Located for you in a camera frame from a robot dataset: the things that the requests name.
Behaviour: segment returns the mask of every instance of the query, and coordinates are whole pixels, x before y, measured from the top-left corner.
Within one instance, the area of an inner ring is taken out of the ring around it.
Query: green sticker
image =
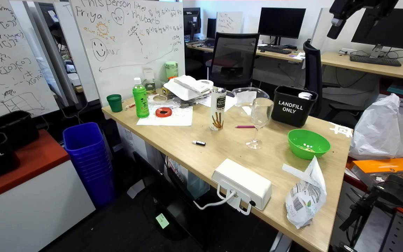
[[[161,225],[161,228],[165,228],[169,225],[169,222],[167,221],[166,217],[164,217],[163,214],[160,213],[156,218],[157,222]]]

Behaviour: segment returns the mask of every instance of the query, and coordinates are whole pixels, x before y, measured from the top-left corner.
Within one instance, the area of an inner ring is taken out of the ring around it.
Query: pink pencil
[[[253,125],[236,125],[235,127],[238,129],[254,128]]]

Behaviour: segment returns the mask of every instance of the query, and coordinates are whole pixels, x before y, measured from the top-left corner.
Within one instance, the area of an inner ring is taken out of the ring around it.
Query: green bowl
[[[291,152],[302,159],[319,158],[331,149],[326,138],[307,129],[293,129],[287,136]]]

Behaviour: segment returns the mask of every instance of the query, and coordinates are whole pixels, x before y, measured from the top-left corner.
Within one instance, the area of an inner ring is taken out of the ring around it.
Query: red tape roll
[[[172,115],[172,110],[170,107],[160,107],[155,111],[157,117],[168,117]]]

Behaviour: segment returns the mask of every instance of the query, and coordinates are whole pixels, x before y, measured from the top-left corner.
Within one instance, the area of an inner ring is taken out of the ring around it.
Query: electrical outlet
[[[350,48],[341,48],[341,49],[339,50],[339,53],[342,53],[342,54],[350,54],[350,53],[352,53],[353,51],[357,51],[357,50],[350,49]]]

